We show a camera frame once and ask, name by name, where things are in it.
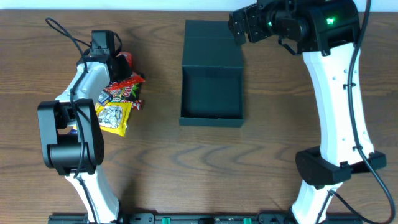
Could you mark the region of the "yellow Hacks candy bag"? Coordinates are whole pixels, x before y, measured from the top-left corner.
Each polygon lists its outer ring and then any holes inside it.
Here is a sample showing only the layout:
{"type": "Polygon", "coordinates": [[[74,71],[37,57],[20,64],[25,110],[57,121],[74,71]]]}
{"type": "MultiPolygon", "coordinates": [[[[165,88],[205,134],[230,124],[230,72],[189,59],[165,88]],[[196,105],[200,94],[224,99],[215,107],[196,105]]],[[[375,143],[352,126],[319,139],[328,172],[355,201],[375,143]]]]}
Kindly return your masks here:
{"type": "Polygon", "coordinates": [[[131,109],[132,103],[110,102],[104,106],[96,103],[95,110],[101,130],[124,137],[131,109]]]}

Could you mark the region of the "red Hacks candy bag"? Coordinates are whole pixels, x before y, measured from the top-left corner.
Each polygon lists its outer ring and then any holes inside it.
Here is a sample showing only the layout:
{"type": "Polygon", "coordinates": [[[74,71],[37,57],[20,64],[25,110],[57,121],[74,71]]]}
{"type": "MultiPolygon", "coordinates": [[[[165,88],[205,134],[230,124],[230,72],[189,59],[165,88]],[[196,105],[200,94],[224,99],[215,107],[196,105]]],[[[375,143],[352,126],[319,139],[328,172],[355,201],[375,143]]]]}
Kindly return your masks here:
{"type": "Polygon", "coordinates": [[[111,91],[111,90],[118,90],[118,89],[122,89],[124,87],[130,86],[130,85],[135,85],[135,84],[140,84],[145,82],[145,75],[141,72],[137,72],[133,70],[132,67],[132,54],[129,52],[120,52],[118,55],[125,55],[127,58],[127,61],[129,62],[131,68],[132,68],[132,75],[121,81],[121,82],[111,82],[106,88],[105,90],[107,91],[111,91]]]}

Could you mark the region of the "black gift box with lid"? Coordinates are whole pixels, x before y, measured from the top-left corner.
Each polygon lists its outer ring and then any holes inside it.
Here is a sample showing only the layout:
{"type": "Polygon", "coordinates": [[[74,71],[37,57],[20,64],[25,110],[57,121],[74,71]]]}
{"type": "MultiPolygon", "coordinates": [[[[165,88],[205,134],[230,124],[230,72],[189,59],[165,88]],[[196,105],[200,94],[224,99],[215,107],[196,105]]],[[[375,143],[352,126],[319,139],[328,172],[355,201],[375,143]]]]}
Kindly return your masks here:
{"type": "Polygon", "coordinates": [[[240,128],[243,53],[226,21],[187,20],[179,124],[240,128]]]}

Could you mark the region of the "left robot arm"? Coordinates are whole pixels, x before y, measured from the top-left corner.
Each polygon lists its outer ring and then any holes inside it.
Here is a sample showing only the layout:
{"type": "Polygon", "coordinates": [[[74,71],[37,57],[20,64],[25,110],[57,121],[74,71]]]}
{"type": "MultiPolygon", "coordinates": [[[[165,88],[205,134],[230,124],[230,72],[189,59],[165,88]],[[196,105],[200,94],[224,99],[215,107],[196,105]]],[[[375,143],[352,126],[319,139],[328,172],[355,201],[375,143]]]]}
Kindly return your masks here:
{"type": "Polygon", "coordinates": [[[123,218],[102,167],[104,139],[95,103],[110,83],[131,74],[123,54],[84,56],[67,89],[37,108],[44,164],[74,186],[88,212],[86,223],[119,223],[123,218]]]}

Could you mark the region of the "black Haribo candy bag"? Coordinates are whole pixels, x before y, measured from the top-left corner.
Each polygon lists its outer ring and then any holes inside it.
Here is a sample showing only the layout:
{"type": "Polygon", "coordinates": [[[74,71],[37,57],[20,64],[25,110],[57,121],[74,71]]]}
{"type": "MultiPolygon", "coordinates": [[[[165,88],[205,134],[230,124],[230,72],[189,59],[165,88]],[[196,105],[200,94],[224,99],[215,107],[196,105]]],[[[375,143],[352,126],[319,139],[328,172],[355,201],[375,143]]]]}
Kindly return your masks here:
{"type": "Polygon", "coordinates": [[[107,91],[113,96],[112,102],[124,103],[124,102],[134,102],[139,99],[141,93],[141,86],[143,83],[130,85],[118,90],[107,91]]]}

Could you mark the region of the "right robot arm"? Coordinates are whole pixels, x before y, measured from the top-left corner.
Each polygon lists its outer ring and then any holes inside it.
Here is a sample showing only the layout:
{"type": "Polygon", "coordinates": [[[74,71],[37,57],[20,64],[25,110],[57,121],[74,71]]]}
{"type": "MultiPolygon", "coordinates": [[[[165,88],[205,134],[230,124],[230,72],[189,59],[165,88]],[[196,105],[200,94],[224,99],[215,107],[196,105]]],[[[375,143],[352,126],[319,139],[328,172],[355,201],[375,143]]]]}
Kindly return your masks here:
{"type": "Polygon", "coordinates": [[[353,1],[258,1],[229,15],[239,45],[293,40],[290,53],[303,57],[312,79],[321,143],[295,156],[302,184],[286,223],[330,222],[326,211],[338,188],[353,174],[386,166],[364,122],[359,53],[366,22],[353,1]]]}

